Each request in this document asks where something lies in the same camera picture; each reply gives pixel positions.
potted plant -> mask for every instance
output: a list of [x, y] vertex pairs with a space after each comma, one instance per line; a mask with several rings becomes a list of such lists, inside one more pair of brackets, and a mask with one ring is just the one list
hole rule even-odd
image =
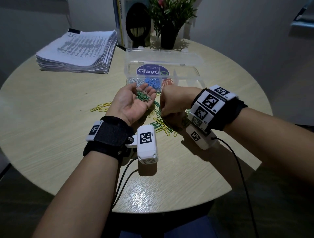
[[149, 15], [154, 22], [157, 38], [161, 34], [161, 47], [173, 49], [181, 27], [196, 17], [195, 0], [149, 0]]

plastic container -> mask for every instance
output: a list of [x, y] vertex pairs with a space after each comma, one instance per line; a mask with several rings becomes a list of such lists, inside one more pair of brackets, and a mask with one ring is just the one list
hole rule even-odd
[[127, 84], [147, 82], [157, 91], [165, 85], [205, 88], [197, 66], [204, 64], [202, 57], [187, 51], [151, 50], [143, 47], [126, 50], [124, 73]]

table surface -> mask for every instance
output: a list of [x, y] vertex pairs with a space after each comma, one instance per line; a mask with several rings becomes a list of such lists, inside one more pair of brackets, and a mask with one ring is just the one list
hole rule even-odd
[[[189, 52], [204, 59], [198, 71], [206, 87], [218, 84], [239, 95], [249, 107], [272, 115], [265, 93], [241, 66], [207, 46], [189, 40], [184, 44]], [[33, 56], [4, 83], [0, 90], [0, 146], [12, 165], [32, 183], [55, 195], [78, 165], [86, 135], [94, 121], [104, 115], [90, 109], [111, 101], [125, 85], [124, 56], [125, 52], [116, 47], [109, 74], [44, 72]], [[152, 121], [152, 117], [147, 118], [145, 124]], [[214, 132], [241, 159], [246, 178], [259, 167], [260, 160], [233, 138]], [[169, 137], [164, 132], [156, 135], [158, 163], [142, 165], [135, 161], [130, 165], [123, 184], [132, 175], [114, 212], [188, 208], [241, 184], [236, 161], [225, 145], [217, 143], [202, 151], [189, 137]], [[120, 177], [125, 167], [121, 167]]]

floor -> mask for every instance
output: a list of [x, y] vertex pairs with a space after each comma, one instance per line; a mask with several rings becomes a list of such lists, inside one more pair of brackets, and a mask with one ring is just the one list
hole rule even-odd
[[[247, 181], [260, 237], [312, 237], [313, 188], [261, 166]], [[53, 196], [11, 167], [0, 181], [0, 237], [30, 237]], [[221, 237], [254, 237], [244, 189], [215, 200]]]

right hand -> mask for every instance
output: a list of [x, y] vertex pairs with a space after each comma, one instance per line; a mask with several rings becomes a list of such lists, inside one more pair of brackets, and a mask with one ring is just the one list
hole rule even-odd
[[160, 95], [161, 116], [190, 108], [193, 100], [201, 91], [202, 89], [196, 87], [165, 86]]

